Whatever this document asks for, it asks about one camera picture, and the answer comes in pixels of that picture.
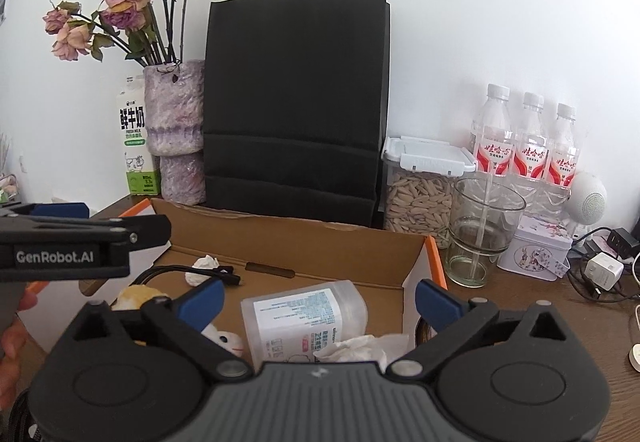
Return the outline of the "person left hand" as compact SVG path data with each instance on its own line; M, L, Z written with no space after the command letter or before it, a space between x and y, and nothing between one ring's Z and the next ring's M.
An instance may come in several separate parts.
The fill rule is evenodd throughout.
M8 410L16 398L16 389L21 377L21 353L29 334L22 321L16 317L11 326L1 336L4 351L0 370L0 407Z

